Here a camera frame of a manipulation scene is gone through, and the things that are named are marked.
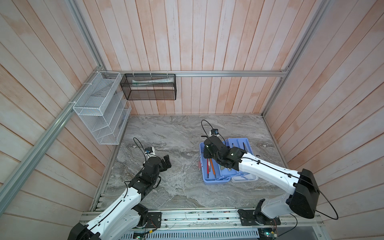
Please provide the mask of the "orange screwdriver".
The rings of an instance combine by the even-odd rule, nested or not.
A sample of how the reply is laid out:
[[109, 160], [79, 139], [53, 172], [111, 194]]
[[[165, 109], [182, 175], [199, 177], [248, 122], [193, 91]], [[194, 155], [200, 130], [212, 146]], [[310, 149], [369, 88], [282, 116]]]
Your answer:
[[216, 178], [217, 176], [216, 176], [216, 171], [215, 171], [215, 168], [214, 168], [214, 165], [213, 165], [213, 160], [212, 160], [212, 159], [209, 159], [209, 161], [210, 161], [210, 168], [211, 168], [211, 171], [212, 171], [214, 177]]

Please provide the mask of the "blue tool box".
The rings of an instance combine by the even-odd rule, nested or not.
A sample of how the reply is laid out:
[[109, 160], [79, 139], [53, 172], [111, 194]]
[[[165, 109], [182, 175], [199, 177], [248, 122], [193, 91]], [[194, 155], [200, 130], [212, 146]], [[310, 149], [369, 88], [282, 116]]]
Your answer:
[[[227, 139], [226, 145], [229, 147], [232, 147], [232, 143], [234, 143], [235, 147], [241, 148], [244, 150], [243, 143], [245, 143], [247, 152], [253, 153], [251, 145], [249, 143], [249, 140], [247, 138], [234, 138], [234, 139]], [[203, 175], [203, 181], [205, 185], [219, 185], [219, 184], [225, 184], [229, 182], [233, 183], [246, 183], [246, 182], [254, 182], [259, 179], [259, 177], [245, 173], [242, 171], [236, 171], [232, 169], [226, 169], [223, 166], [220, 166], [215, 160], [213, 160], [213, 165], [216, 171], [216, 178], [214, 177], [211, 168], [210, 168], [210, 176], [209, 179], [207, 179], [206, 175], [206, 163], [207, 160], [203, 156], [203, 150], [204, 150], [204, 143], [200, 143], [200, 152], [201, 152], [201, 165], [202, 165], [202, 175]]]

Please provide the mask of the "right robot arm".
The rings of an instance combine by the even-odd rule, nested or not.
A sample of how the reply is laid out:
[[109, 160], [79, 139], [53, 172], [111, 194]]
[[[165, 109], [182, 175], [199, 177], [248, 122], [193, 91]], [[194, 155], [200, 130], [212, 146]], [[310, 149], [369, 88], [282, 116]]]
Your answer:
[[302, 169], [300, 172], [266, 162], [238, 147], [226, 146], [216, 136], [204, 141], [204, 158], [214, 159], [220, 166], [242, 171], [266, 180], [285, 191], [273, 199], [262, 199], [254, 210], [255, 221], [266, 225], [273, 219], [288, 214], [313, 219], [320, 190], [314, 174]]

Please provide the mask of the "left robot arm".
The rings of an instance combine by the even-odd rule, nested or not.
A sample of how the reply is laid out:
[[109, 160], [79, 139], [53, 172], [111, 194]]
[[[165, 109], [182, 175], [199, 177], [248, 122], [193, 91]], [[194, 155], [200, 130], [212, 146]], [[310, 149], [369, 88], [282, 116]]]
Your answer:
[[119, 240], [133, 228], [148, 229], [149, 209], [141, 201], [161, 182], [160, 173], [172, 167], [169, 155], [160, 158], [149, 154], [141, 171], [125, 182], [126, 189], [106, 210], [87, 224], [76, 224], [69, 240]]

